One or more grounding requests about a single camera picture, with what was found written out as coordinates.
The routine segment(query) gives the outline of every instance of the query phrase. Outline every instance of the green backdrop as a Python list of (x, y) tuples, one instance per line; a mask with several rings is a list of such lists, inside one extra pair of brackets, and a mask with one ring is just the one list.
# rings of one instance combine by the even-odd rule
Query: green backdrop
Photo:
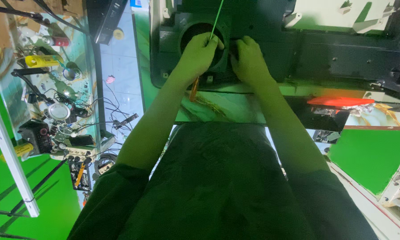
[(328, 157), (375, 195), (400, 166), (400, 131), (346, 129)]
[[(0, 113), (12, 138), (10, 121), (1, 98)], [(58, 160), (44, 155), (21, 162), (21, 165), (30, 187), (33, 188), (58, 163)], [(40, 216), (25, 218), (0, 215), (0, 232), (38, 240), (66, 239), (80, 213), (77, 193), (72, 189), (68, 166), (62, 166), (35, 195)], [(16, 188), (9, 168), (0, 160), (0, 210), (10, 211), (20, 200), (21, 194)], [(29, 215), (25, 205), (18, 213)]]

